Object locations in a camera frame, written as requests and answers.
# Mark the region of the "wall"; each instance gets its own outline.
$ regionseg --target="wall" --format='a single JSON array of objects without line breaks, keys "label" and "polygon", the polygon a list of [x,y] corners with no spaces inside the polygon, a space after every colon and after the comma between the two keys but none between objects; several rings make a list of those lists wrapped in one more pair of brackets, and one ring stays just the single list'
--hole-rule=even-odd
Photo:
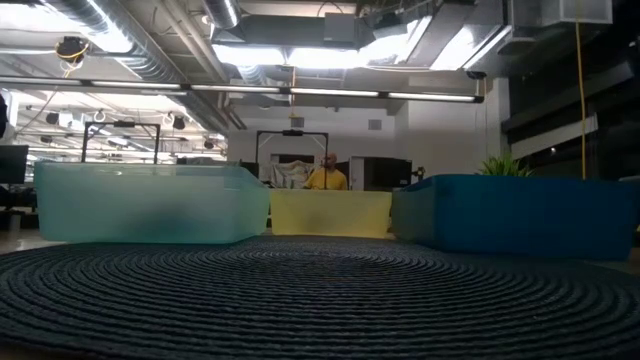
[{"label": "wall", "polygon": [[496,79],[483,104],[408,102],[396,116],[395,154],[426,175],[472,174],[506,147],[500,122],[509,116],[508,80]]},{"label": "wall", "polygon": [[[407,102],[395,118],[384,109],[297,108],[305,117],[305,131],[330,133],[329,150],[339,161],[352,156],[396,157],[424,166],[426,175],[476,173],[488,156],[500,155],[508,146],[500,123],[509,117],[509,83],[495,79],[482,104]],[[254,161],[256,130],[289,129],[290,109],[238,107],[249,127],[229,135],[230,161]],[[369,131],[368,120],[381,119],[382,131]],[[267,139],[262,135],[261,142]],[[272,154],[320,155],[322,148],[308,137],[274,136],[260,149],[260,162]]]},{"label": "wall", "polygon": [[[236,113],[247,124],[248,130],[229,133],[228,160],[254,161],[257,130],[290,129],[289,108],[261,110],[256,107],[236,108]],[[329,133],[329,152],[338,156],[338,161],[348,161],[351,156],[394,156],[394,118],[384,109],[340,109],[307,107],[296,108],[295,114],[305,118],[304,131]],[[382,120],[382,130],[368,130],[369,119]],[[263,134],[260,143],[269,135]],[[324,138],[316,137],[324,145]],[[271,155],[300,154],[322,155],[324,150],[313,139],[283,137],[275,135],[260,148],[259,162],[268,163]]]}]

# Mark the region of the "yellow shirt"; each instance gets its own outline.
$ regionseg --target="yellow shirt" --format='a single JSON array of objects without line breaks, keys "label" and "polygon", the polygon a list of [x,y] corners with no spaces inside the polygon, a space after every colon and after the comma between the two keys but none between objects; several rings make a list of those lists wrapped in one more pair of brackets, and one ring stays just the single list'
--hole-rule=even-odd
[{"label": "yellow shirt", "polygon": [[[325,171],[324,168],[314,171],[304,186],[314,190],[324,190]],[[347,190],[347,177],[338,169],[327,172],[327,190]]]}]

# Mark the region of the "round woven rug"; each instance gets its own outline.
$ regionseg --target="round woven rug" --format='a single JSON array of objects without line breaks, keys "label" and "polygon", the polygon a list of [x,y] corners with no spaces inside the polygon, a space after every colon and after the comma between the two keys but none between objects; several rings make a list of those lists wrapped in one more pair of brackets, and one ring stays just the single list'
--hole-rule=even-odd
[{"label": "round woven rug", "polygon": [[82,358],[638,359],[640,279],[382,240],[0,257],[0,345]]}]

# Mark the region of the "hanging cable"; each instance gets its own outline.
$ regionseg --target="hanging cable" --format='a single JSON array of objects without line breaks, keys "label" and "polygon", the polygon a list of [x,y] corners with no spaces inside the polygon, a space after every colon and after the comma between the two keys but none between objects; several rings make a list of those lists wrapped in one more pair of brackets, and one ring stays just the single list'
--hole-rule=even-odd
[{"label": "hanging cable", "polygon": [[[64,79],[68,78],[69,75],[71,75],[71,73],[77,69],[77,67],[74,67],[77,59],[78,57],[76,57],[75,60],[73,61],[73,64],[71,65],[72,68],[67,69],[67,71],[64,72],[64,75],[62,76]],[[29,125],[31,125],[31,123],[33,123],[40,115],[42,115],[42,113],[45,111],[47,106],[49,106],[49,104],[51,103],[51,100],[53,100],[53,97],[56,96],[57,93],[58,93],[58,87],[56,86],[53,92],[51,93],[51,96],[49,96],[49,98],[47,99],[47,102],[45,102],[44,105],[42,106],[42,109],[40,109],[40,111],[38,111],[38,113],[34,117],[32,117],[25,126],[21,127],[20,130],[16,131],[16,136],[20,134],[22,131],[24,131],[24,129],[28,128]]]},{"label": "hanging cable", "polygon": [[582,47],[580,40],[580,11],[582,0],[576,0],[576,45],[578,47],[578,86],[580,88],[580,107],[582,111],[582,180],[587,180],[587,105],[584,93],[584,74],[582,69]]},{"label": "hanging cable", "polygon": [[320,11],[322,11],[322,8],[327,5],[327,3],[335,6],[336,8],[338,8],[338,10],[340,10],[341,14],[344,14],[344,11],[342,11],[342,8],[340,6],[338,6],[338,4],[334,3],[333,1],[325,1],[322,3],[322,5],[320,5],[320,8],[318,9],[318,13],[316,14],[316,17],[320,17]]},{"label": "hanging cable", "polygon": [[86,43],[84,45],[84,48],[82,48],[82,50],[78,51],[75,54],[71,54],[71,55],[64,55],[64,54],[60,54],[60,52],[58,52],[58,48],[60,47],[60,43],[57,43],[55,46],[55,50],[56,50],[56,55],[58,55],[59,58],[61,59],[76,59],[79,58],[80,56],[84,55],[85,52],[87,52],[87,50],[89,50],[89,43]]}]

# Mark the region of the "translucent storage bin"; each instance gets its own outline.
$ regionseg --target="translucent storage bin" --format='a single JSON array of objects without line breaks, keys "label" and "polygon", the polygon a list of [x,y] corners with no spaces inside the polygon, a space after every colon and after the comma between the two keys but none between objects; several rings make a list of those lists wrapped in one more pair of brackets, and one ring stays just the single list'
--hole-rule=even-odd
[{"label": "translucent storage bin", "polygon": [[271,190],[276,235],[384,238],[391,193],[373,191]]},{"label": "translucent storage bin", "polygon": [[440,175],[393,194],[396,237],[453,252],[625,260],[637,224],[629,184]]},{"label": "translucent storage bin", "polygon": [[230,243],[264,232],[269,211],[241,167],[39,162],[35,185],[51,241]]}]

